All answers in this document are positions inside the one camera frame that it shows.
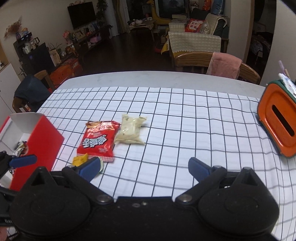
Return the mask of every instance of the red snack bag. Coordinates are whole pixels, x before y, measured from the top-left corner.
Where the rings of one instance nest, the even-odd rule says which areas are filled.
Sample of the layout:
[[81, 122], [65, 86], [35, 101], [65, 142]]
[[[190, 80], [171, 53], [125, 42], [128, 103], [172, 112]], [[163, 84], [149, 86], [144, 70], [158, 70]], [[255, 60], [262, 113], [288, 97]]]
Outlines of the red snack bag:
[[113, 161], [114, 137], [120, 124], [116, 121], [89, 121], [77, 149], [77, 155], [88, 153], [89, 158], [99, 157], [102, 161]]
[[205, 3], [202, 7], [204, 11], [210, 11], [212, 6], [212, 1], [211, 0], [205, 0]]
[[203, 20], [197, 20], [194, 18], [191, 18], [188, 21], [187, 26], [185, 27], [185, 32], [189, 32], [189, 33], [197, 33], [201, 27], [201, 25], [203, 24]]

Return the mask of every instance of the doorway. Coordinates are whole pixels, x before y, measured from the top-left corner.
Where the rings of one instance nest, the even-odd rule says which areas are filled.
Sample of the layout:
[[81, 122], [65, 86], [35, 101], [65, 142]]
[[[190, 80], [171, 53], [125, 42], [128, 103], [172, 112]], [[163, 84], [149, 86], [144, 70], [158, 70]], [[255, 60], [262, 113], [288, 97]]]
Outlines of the doorway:
[[151, 13], [150, 5], [146, 3], [147, 0], [126, 0], [129, 19], [143, 19], [146, 12]]
[[129, 21], [128, 5], [126, 0], [120, 0], [120, 13], [125, 24]]
[[262, 78], [276, 22], [276, 0], [255, 0], [254, 23], [246, 64]]

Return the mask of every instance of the dark jacket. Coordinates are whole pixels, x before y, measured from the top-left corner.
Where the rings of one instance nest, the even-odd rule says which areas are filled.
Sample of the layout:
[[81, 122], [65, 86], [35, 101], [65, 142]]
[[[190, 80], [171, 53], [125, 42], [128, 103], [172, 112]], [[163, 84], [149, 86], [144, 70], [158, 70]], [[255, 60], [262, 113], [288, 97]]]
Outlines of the dark jacket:
[[25, 100], [33, 112], [37, 112], [49, 96], [50, 92], [44, 84], [31, 74], [24, 78], [15, 91], [15, 97]]

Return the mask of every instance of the white wall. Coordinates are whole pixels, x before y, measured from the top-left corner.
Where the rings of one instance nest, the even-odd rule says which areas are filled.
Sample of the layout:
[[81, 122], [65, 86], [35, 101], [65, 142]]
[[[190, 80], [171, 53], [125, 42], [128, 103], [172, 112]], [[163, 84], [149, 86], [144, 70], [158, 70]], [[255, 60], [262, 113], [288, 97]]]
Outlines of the white wall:
[[274, 38], [260, 85], [265, 86], [278, 79], [279, 60], [282, 60], [291, 78], [296, 79], [295, 25], [296, 15], [282, 1], [277, 0]]
[[[63, 44], [62, 48], [65, 48], [66, 41], [62, 35], [66, 29], [73, 29], [67, 9], [72, 2], [75, 2], [75, 0], [10, 0], [0, 8], [0, 40], [7, 58], [17, 74], [20, 72], [20, 64], [13, 47], [16, 38], [10, 36], [3, 39], [6, 27], [22, 16], [22, 28], [27, 27], [29, 32], [32, 32], [33, 37], [40, 39], [40, 43], [45, 42], [47, 46], [48, 43], [54, 45], [58, 43]], [[92, 0], [92, 2], [96, 11], [97, 0]], [[108, 3], [107, 14], [112, 13], [112, 11], [114, 14], [112, 1], [108, 0]], [[114, 15], [110, 16], [107, 21], [110, 21], [108, 23], [114, 26], [114, 31], [117, 31], [114, 17]]]
[[231, 24], [227, 53], [240, 59], [244, 59], [249, 34], [250, 14], [251, 0], [231, 0]]
[[224, 13], [225, 16], [231, 18], [231, 0], [225, 0]]

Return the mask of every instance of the yellow toy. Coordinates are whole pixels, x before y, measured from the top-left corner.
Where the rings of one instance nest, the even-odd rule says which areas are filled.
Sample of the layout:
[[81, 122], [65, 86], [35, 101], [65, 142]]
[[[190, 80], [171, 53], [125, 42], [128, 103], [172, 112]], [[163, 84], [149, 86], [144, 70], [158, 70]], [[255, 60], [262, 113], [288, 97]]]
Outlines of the yellow toy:
[[153, 20], [156, 20], [156, 22], [154, 22], [154, 24], [156, 26], [157, 25], [168, 25], [172, 21], [169, 18], [160, 18], [157, 15], [154, 0], [149, 0], [147, 3], [151, 5], [152, 18], [153, 18]]

